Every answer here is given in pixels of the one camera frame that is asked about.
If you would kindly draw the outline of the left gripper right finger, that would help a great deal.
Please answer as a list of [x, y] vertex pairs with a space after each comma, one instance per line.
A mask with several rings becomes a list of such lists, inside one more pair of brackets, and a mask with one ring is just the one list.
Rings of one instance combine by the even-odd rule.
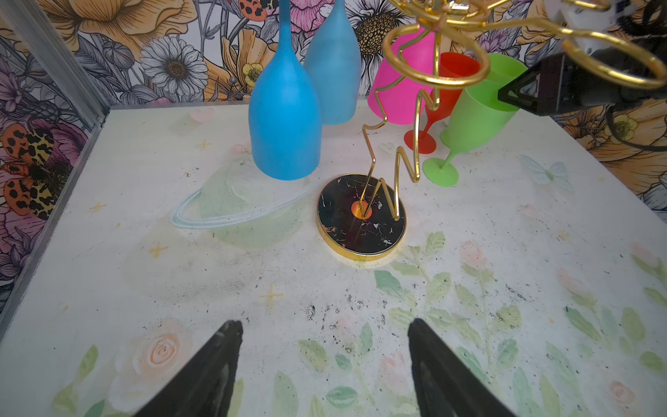
[[514, 417], [425, 321], [415, 319], [407, 335], [422, 416]]

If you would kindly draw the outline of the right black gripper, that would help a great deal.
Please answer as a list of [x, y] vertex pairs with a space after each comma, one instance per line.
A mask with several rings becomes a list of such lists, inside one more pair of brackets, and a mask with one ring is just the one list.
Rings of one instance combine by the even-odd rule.
[[666, 99], [665, 86], [655, 90], [620, 86], [592, 74], [564, 53], [531, 67], [498, 54], [497, 76], [500, 102], [539, 116], [558, 116], [602, 105], [623, 111], [648, 100]]

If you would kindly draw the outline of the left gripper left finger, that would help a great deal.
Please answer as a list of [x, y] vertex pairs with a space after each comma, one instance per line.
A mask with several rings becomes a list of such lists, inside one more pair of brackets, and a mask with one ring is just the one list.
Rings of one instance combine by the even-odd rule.
[[226, 416], [233, 397], [242, 336], [240, 321], [226, 321], [135, 417]]

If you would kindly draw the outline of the green wine glass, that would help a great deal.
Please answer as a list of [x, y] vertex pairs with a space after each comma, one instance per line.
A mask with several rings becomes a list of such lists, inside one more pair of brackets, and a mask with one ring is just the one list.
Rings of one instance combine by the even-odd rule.
[[486, 79], [460, 95], [440, 140], [449, 149], [446, 159], [430, 158], [422, 164], [427, 179], [441, 187], [453, 187], [459, 172], [452, 165], [455, 156], [479, 149], [496, 137], [519, 111], [498, 100], [500, 89], [527, 71], [517, 59], [500, 54], [489, 55], [491, 66]]

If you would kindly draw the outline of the red wine glass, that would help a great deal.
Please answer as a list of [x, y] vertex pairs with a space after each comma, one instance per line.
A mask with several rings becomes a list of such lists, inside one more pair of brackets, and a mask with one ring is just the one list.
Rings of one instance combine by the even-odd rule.
[[[472, 57], [446, 52], [439, 56], [439, 75], [452, 78], [472, 76], [480, 69], [480, 64]], [[430, 128], [438, 121], [451, 116], [462, 90], [439, 90], [440, 105], [435, 111], [425, 108], [427, 124], [420, 130], [419, 151], [422, 155], [434, 153], [437, 149], [435, 139], [429, 134]]]

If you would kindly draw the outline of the pink wine glass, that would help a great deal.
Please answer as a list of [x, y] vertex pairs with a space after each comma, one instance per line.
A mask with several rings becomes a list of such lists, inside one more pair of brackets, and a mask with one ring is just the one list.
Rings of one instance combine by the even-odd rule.
[[[433, 74], [434, 45], [435, 35], [429, 32], [418, 43], [403, 50], [404, 58], [417, 71]], [[368, 95], [369, 108], [376, 116], [382, 117], [375, 98], [375, 90], [393, 83], [400, 76], [386, 59], [382, 60]], [[387, 113], [387, 121], [397, 125], [413, 124], [416, 99], [420, 90], [432, 92], [433, 88], [406, 78], [392, 89], [380, 92], [380, 101]]]

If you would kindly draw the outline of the back light blue wine glass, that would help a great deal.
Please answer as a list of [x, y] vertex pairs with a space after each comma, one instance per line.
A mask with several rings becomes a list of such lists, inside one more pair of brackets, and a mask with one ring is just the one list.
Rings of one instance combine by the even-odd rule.
[[345, 3], [337, 1], [307, 49], [304, 68], [311, 77], [324, 125], [351, 120], [361, 84], [361, 51], [347, 18]]

